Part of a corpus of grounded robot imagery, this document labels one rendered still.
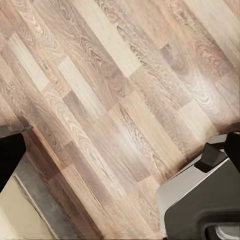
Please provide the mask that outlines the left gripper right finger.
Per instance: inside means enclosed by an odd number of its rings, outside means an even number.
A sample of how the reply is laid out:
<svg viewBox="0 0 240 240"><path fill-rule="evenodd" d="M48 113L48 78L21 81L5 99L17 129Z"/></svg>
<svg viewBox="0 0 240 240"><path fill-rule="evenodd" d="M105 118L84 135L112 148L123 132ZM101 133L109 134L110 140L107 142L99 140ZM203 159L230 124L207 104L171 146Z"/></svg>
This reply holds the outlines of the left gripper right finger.
<svg viewBox="0 0 240 240"><path fill-rule="evenodd" d="M224 145L224 151L240 173L240 135L228 133Z"/></svg>

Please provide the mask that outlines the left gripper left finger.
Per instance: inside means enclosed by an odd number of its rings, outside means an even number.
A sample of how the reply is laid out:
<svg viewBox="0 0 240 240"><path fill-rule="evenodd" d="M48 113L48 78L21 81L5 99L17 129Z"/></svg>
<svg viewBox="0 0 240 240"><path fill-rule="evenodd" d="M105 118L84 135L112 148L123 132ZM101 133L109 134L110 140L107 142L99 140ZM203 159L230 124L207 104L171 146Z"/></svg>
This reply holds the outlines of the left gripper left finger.
<svg viewBox="0 0 240 240"><path fill-rule="evenodd" d="M4 189L25 152L25 140L21 133L0 138L0 192Z"/></svg>

